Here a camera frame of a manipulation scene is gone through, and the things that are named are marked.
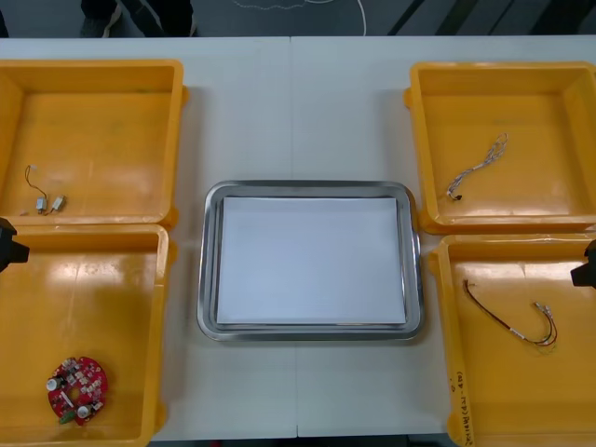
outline stainless steel tray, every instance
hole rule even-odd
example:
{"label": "stainless steel tray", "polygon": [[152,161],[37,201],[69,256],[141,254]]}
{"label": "stainless steel tray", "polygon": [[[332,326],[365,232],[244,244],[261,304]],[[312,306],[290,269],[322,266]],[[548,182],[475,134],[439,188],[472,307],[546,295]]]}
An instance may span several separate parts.
{"label": "stainless steel tray", "polygon": [[[221,324],[217,321],[224,199],[226,197],[395,198],[405,323]],[[412,194],[399,183],[246,181],[218,183],[205,202],[197,320],[218,341],[411,339],[424,321],[420,249]]]}

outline table surface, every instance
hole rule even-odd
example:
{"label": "table surface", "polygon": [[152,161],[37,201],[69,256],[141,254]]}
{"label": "table surface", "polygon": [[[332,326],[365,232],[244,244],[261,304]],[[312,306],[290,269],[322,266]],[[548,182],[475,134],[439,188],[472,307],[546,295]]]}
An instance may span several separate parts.
{"label": "table surface", "polygon": [[[156,440],[444,431],[437,290],[412,342],[209,340],[196,324],[203,201],[223,180],[394,181],[421,203],[402,92],[417,61],[591,61],[596,36],[9,39],[2,59],[179,59],[184,107]],[[423,235],[423,254],[439,239]]]}

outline yellow plastic bin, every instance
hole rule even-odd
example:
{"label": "yellow plastic bin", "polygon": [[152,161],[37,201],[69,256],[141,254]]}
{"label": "yellow plastic bin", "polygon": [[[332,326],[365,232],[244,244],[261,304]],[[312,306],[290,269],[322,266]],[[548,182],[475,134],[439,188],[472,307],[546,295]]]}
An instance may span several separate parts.
{"label": "yellow plastic bin", "polygon": [[[448,236],[430,255],[440,293],[452,414],[460,446],[596,445],[596,290],[574,287],[595,234]],[[549,305],[554,348],[537,348],[500,326],[467,295],[527,337],[549,327],[532,302]]]}
{"label": "yellow plastic bin", "polygon": [[[0,61],[0,215],[15,225],[173,226],[178,61]],[[42,194],[66,196],[40,216]]]}
{"label": "yellow plastic bin", "polygon": [[[596,224],[594,67],[570,63],[417,63],[411,109],[428,233],[577,231]],[[503,156],[469,174],[499,134]]]}
{"label": "yellow plastic bin", "polygon": [[[146,445],[159,405],[169,237],[158,225],[18,227],[27,264],[0,275],[0,445]],[[60,426],[46,380],[66,358],[106,370],[106,406]]]}

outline white wire bundle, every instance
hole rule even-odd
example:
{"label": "white wire bundle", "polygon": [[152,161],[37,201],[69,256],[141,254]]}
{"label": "white wire bundle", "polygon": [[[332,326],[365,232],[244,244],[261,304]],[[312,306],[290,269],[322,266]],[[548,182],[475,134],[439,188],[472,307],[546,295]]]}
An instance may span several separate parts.
{"label": "white wire bundle", "polygon": [[457,177],[455,177],[454,180],[449,184],[449,188],[447,188],[447,196],[449,196],[453,200],[461,200],[461,195],[454,196],[454,192],[459,187],[461,182],[464,180],[464,177],[466,177],[468,174],[471,174],[475,170],[484,168],[485,166],[488,166],[494,161],[498,160],[505,152],[508,140],[509,136],[505,132],[501,133],[498,137],[496,137],[496,141],[489,149],[486,158],[484,158],[484,161],[482,161],[482,163],[480,163],[479,165],[476,165],[474,168],[466,169]]}
{"label": "white wire bundle", "polygon": [[[283,5],[270,5],[268,7],[261,7],[259,5],[243,5],[240,2],[238,2],[238,0],[232,0],[232,2],[237,6],[237,7],[243,7],[245,9],[259,9],[261,11],[270,11],[271,9],[283,9],[285,11],[290,10],[290,9],[295,9],[297,7],[305,7],[306,5],[325,5],[327,3],[331,3],[334,2],[335,0],[304,0],[302,3],[296,3],[294,5],[288,5],[286,7],[284,7]],[[362,28],[364,29],[364,31],[362,32],[362,35],[366,35],[366,13],[364,12],[364,6],[362,5],[362,0],[356,0],[358,2],[358,6],[360,8],[360,15],[362,16]]]}

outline white paper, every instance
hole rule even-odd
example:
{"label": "white paper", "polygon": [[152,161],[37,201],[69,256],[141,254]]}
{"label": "white paper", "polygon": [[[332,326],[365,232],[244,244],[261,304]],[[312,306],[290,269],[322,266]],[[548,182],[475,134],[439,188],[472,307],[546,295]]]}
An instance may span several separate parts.
{"label": "white paper", "polygon": [[228,197],[219,323],[404,323],[393,198]]}

